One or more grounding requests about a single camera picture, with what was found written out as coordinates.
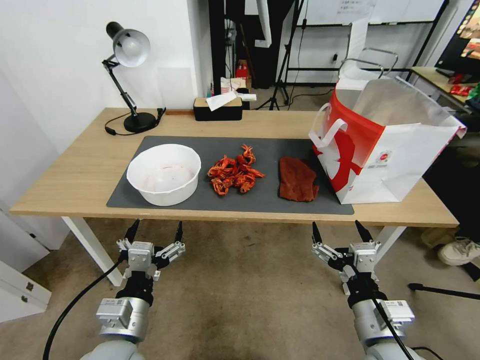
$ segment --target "shoe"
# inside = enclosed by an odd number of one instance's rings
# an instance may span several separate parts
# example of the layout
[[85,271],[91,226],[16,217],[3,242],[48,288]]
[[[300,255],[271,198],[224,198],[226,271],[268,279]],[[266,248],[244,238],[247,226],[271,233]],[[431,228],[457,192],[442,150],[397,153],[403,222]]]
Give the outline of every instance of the shoe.
[[447,265],[468,264],[480,256],[480,245],[469,239],[451,242],[438,251],[438,258]]

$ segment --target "wooden table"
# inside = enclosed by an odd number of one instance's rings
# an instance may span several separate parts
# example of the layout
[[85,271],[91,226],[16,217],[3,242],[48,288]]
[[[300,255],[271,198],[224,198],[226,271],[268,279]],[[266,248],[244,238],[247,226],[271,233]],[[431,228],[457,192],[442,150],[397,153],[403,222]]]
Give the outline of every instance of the wooden table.
[[[465,110],[465,101],[467,100],[467,97],[451,94],[450,90],[453,85],[449,83],[449,78],[438,73],[435,67],[414,66],[410,70],[412,73],[418,75],[427,83],[434,86],[442,96]],[[474,87],[477,86],[477,83],[466,83],[462,85]]]
[[[355,204],[353,215],[118,208],[106,203],[145,135],[306,139],[314,111],[244,111],[241,121],[195,121],[193,114],[164,115],[155,129],[132,136],[112,136],[104,123],[126,113],[106,108],[10,209],[15,215],[61,216],[103,271],[113,262],[83,218],[142,218],[230,222],[310,223],[384,226],[380,259],[405,227],[453,228],[457,220],[420,180],[402,202]],[[124,132],[122,121],[109,126]],[[109,275],[119,286],[118,270]]]

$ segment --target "crayfish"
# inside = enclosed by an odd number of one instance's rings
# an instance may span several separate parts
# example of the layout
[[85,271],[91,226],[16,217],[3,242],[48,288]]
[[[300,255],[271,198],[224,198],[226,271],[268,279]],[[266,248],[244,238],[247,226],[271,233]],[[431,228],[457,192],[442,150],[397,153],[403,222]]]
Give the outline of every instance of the crayfish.
[[218,195],[227,195],[230,188],[239,189],[240,193],[245,194],[254,187],[256,178],[264,178],[265,174],[252,168],[252,164],[257,161],[252,146],[243,144],[241,146],[243,153],[236,158],[227,157],[218,160],[206,173],[211,179],[213,190]]

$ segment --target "tissue box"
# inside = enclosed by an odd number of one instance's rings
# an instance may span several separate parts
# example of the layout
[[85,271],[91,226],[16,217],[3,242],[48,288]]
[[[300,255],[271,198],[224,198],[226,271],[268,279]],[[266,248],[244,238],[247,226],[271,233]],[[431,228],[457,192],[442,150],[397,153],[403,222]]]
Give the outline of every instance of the tissue box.
[[197,97],[193,102],[193,113],[197,121],[242,120],[242,99],[236,97],[215,111],[211,111],[207,99]]

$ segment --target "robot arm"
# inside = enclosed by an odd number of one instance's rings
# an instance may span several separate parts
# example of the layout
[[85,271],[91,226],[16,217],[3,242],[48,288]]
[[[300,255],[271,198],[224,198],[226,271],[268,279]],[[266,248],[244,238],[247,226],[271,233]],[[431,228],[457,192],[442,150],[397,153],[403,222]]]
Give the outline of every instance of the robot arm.
[[108,336],[110,341],[101,343],[81,360],[144,360],[137,352],[137,344],[147,334],[148,311],[154,301],[153,284],[159,280],[161,269],[185,252],[185,243],[182,222],[174,241],[165,248],[133,241],[139,222],[136,220],[125,238],[117,241],[121,254],[128,258],[128,268],[123,274],[125,287],[115,298],[102,299],[96,311],[100,334]]
[[348,295],[348,305],[355,316],[355,330],[367,360],[422,359],[403,343],[405,350],[396,343],[398,338],[405,337],[404,328],[413,322],[415,315],[406,301],[388,301],[387,296],[379,290],[374,268],[381,244],[374,242],[369,231],[358,221],[355,221],[355,225],[362,242],[333,249],[323,243],[313,222],[311,250],[329,267],[340,272],[343,290]]

